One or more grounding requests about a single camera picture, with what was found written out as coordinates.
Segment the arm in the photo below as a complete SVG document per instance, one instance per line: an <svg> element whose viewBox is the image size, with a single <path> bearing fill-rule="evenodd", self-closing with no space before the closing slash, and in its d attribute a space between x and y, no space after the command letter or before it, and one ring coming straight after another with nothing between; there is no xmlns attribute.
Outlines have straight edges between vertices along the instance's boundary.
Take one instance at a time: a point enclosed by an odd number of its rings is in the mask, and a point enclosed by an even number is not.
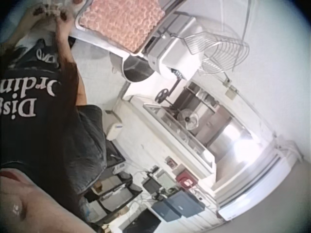
<svg viewBox="0 0 311 233"><path fill-rule="evenodd" d="M64 12L66 14L66 20L62 20L61 17L56 18L56 43L58 46L59 60L61 67L65 67L65 63L76 64L72 56L70 46L68 43L68 36L73 27L74 18L68 11ZM77 91L76 106L86 105L86 91L84 87L83 80L78 71L79 84Z"/></svg>
<svg viewBox="0 0 311 233"><path fill-rule="evenodd" d="M46 7L43 4L36 4L27 9L18 26L7 41L1 44L1 71L5 71L12 61L12 53L16 44L30 31L30 29L46 15Z"/></svg>

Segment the hand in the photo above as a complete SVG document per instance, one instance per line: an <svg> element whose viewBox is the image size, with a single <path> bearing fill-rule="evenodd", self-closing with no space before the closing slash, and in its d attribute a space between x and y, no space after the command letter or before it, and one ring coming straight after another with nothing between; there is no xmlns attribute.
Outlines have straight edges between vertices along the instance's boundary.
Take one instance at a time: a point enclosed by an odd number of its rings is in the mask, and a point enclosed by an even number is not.
<svg viewBox="0 0 311 233"><path fill-rule="evenodd" d="M56 16L56 39L68 40L68 36L73 27L74 18L69 10L61 10Z"/></svg>
<svg viewBox="0 0 311 233"><path fill-rule="evenodd" d="M27 34L28 31L40 20L46 17L46 5L39 3L28 8L20 20L17 29L22 35Z"/></svg>

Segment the fan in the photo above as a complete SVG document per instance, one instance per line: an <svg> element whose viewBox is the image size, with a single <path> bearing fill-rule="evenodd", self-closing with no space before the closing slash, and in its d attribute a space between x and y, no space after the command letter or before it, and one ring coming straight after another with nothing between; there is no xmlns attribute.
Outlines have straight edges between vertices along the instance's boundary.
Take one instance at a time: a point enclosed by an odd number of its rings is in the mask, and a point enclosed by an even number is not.
<svg viewBox="0 0 311 233"><path fill-rule="evenodd" d="M190 109L184 109L177 115L177 120L187 129L194 130L199 126L199 116Z"/></svg>

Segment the person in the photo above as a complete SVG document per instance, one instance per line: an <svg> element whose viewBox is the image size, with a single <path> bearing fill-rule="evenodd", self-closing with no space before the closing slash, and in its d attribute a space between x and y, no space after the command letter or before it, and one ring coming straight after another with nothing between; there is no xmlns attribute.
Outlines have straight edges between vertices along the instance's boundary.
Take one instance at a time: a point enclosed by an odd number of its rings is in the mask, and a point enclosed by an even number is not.
<svg viewBox="0 0 311 233"><path fill-rule="evenodd" d="M27 44L25 36L46 12L43 4L28 9L1 44L0 227L93 232L79 195L106 167L102 112L87 105L68 43L74 22L69 10L54 17L51 45L42 38Z"/></svg>

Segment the white container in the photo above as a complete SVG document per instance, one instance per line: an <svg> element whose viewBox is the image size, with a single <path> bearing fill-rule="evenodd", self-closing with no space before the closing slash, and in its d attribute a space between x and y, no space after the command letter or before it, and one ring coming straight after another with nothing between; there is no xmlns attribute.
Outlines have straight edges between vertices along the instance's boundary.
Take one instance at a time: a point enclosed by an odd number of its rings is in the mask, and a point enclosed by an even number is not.
<svg viewBox="0 0 311 233"><path fill-rule="evenodd" d="M120 118L112 111L104 111L103 128L106 139L112 141L116 139L123 128Z"/></svg>

